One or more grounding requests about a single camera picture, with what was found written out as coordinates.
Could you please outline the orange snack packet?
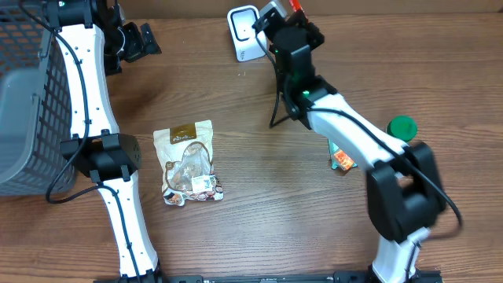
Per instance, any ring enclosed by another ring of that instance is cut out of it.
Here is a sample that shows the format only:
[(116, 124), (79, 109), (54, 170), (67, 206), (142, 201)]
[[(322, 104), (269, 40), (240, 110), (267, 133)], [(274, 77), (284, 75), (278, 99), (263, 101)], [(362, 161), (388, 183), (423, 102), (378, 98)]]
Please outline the orange snack packet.
[(348, 171), (356, 166), (356, 163), (341, 149), (335, 151), (332, 157), (335, 159), (336, 166), (343, 171)]

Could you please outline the green lid Knorr jar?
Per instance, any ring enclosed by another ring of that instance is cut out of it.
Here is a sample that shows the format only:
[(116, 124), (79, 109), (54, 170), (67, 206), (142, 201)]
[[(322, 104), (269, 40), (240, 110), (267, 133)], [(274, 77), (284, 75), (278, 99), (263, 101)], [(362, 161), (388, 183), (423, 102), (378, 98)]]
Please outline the green lid Knorr jar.
[(416, 121), (410, 116), (396, 116), (386, 128), (386, 133), (404, 142), (412, 141), (418, 132)]

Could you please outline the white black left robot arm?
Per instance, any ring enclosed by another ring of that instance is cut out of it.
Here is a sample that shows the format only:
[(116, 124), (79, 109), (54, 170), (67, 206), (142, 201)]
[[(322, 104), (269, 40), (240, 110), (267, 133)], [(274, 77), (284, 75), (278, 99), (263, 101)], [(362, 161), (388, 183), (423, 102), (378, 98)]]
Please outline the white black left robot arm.
[(47, 1), (44, 28), (60, 47), (72, 115), (70, 138), (60, 144), (68, 165), (89, 178), (88, 193), (99, 192), (119, 253), (120, 282), (162, 282), (160, 261), (146, 229), (139, 197), (141, 150), (135, 136), (121, 133), (106, 78), (161, 48), (148, 24), (127, 23), (119, 3)]

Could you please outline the white brown snack bag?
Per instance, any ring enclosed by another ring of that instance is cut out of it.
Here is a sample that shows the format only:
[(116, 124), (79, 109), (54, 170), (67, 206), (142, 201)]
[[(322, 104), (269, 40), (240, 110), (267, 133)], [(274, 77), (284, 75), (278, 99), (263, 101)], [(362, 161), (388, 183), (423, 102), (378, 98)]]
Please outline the white brown snack bag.
[(215, 174), (213, 124), (207, 119), (153, 132), (153, 143), (163, 169), (163, 200), (182, 207), (187, 201), (224, 198)]

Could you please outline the red white snack packet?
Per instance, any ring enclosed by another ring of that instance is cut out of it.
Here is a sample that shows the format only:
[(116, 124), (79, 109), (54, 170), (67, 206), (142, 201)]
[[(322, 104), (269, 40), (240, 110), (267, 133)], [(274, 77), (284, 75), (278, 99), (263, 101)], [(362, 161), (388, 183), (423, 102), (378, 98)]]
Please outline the red white snack packet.
[(303, 7), (300, 5), (299, 0), (288, 0), (288, 1), (294, 12), (303, 10)]

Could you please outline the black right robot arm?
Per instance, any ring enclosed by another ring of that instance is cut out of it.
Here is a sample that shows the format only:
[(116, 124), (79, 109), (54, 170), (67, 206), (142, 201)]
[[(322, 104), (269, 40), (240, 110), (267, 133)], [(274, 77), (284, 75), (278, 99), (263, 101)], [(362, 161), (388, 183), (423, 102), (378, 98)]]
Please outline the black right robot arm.
[(378, 252), (368, 271), (337, 272), (334, 280), (440, 282), (439, 272), (415, 267), (448, 202), (432, 150), (410, 146), (372, 125), (316, 75), (311, 52), (324, 36), (302, 10), (289, 16), (269, 2), (252, 27), (271, 41), (268, 56), (290, 118), (335, 142), (365, 173), (368, 213), (380, 234)]

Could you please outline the teal white snack packet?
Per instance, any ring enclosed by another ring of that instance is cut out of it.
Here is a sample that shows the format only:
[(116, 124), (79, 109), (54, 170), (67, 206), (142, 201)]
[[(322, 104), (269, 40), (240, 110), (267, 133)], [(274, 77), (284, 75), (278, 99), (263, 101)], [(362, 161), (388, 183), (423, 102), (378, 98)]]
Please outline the teal white snack packet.
[(330, 140), (328, 140), (328, 145), (333, 170), (348, 171), (357, 167), (357, 164), (338, 145)]

